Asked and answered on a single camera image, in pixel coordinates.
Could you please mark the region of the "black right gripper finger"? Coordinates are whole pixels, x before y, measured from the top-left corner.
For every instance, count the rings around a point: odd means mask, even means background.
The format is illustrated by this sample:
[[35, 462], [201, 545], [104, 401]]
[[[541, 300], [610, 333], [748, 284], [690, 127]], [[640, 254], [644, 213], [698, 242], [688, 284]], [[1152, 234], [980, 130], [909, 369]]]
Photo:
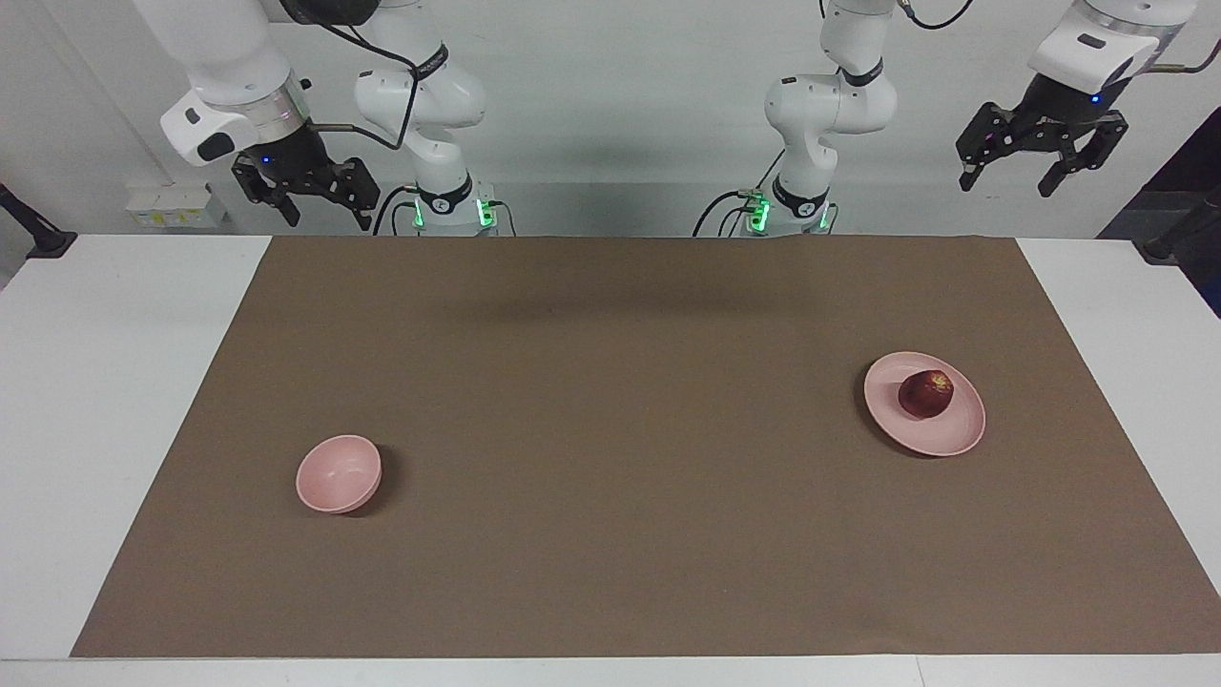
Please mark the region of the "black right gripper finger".
[[349, 157], [324, 168], [324, 199], [346, 207], [361, 232], [372, 231], [372, 214], [380, 207], [381, 190], [361, 159]]
[[291, 199], [289, 188], [263, 177], [254, 160], [245, 153], [239, 153], [234, 157], [232, 174], [248, 201], [272, 207], [291, 227], [300, 226], [300, 209]]

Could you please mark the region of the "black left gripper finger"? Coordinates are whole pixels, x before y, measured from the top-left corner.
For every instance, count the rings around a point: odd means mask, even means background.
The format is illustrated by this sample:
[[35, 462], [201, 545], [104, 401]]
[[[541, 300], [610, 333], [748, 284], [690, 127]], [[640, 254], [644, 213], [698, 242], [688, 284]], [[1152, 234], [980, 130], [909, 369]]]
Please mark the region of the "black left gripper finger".
[[956, 140], [956, 153], [962, 165], [958, 177], [961, 192], [971, 192], [983, 168], [993, 161], [1017, 151], [1013, 135], [1013, 110], [995, 103], [984, 103]]
[[1082, 123], [1043, 123], [1042, 134], [1055, 144], [1051, 153], [1056, 153], [1059, 159], [1043, 174], [1042, 196], [1053, 196], [1071, 174], [1103, 168], [1126, 131], [1125, 113], [1103, 113], [1099, 120]]

